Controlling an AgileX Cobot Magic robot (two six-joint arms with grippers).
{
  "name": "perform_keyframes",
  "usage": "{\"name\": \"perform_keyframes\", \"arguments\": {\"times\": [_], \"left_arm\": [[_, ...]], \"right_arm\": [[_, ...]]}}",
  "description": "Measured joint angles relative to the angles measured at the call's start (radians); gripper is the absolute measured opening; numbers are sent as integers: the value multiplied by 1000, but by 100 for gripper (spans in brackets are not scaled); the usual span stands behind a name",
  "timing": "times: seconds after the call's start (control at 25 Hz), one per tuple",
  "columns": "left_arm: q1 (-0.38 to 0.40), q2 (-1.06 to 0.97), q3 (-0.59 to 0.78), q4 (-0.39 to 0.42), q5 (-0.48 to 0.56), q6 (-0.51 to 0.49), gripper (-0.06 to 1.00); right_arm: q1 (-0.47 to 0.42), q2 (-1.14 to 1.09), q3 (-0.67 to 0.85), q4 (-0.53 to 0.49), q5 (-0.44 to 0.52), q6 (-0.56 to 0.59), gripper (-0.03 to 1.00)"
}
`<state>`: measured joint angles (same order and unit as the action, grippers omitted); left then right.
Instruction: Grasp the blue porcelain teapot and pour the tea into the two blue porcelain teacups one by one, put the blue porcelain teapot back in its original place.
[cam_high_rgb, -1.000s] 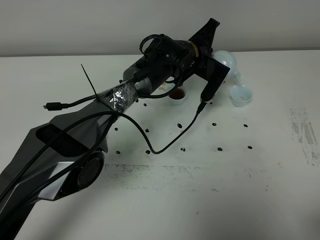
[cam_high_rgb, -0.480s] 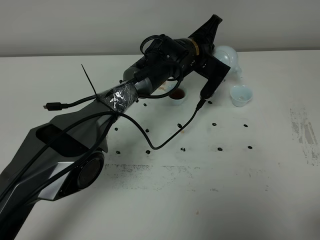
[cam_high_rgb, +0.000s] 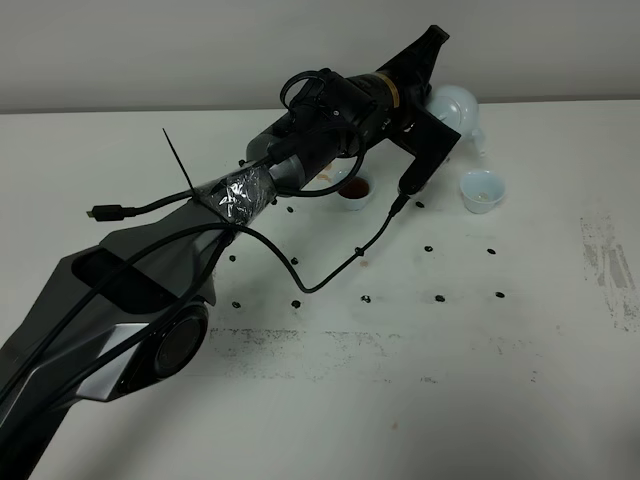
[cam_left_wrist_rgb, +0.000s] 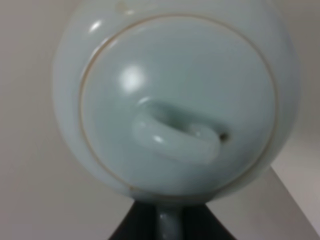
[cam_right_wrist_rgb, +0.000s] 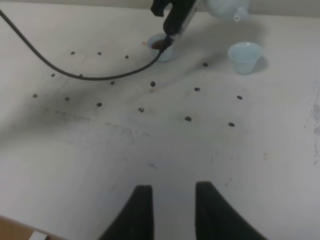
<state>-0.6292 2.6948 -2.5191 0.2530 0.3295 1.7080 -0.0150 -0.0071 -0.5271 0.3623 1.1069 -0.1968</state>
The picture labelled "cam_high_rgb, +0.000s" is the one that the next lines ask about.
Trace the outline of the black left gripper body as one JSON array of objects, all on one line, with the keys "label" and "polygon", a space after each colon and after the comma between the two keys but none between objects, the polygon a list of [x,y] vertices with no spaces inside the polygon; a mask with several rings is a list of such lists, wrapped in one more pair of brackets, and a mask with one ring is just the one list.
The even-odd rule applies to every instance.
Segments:
[{"label": "black left gripper body", "polygon": [[432,87],[430,77],[418,71],[408,76],[389,69],[347,77],[346,80],[368,97],[369,105],[351,123],[371,149],[390,140],[403,150],[417,150],[412,132],[417,104],[424,104]]}]

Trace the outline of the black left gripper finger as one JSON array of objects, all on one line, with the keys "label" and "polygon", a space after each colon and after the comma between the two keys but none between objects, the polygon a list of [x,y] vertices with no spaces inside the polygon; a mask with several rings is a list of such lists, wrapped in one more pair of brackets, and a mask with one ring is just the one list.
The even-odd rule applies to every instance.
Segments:
[{"label": "black left gripper finger", "polygon": [[398,89],[416,88],[422,93],[429,93],[431,76],[440,49],[449,38],[450,35],[441,27],[431,25],[423,35],[384,63],[376,72],[392,80]]}]

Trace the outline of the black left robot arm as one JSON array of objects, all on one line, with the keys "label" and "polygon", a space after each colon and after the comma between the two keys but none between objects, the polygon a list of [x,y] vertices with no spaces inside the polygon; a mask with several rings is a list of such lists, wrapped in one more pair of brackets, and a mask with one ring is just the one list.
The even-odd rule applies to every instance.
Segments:
[{"label": "black left robot arm", "polygon": [[280,197],[313,198],[332,161],[361,165],[391,140],[413,156],[398,213],[457,134],[425,107],[447,33],[431,26],[375,72],[302,72],[282,90],[285,114],[248,145],[235,171],[155,202],[166,217],[114,231],[59,261],[1,349],[1,475],[26,479],[73,404],[109,402],[182,370],[208,331],[212,274],[239,234]]}]

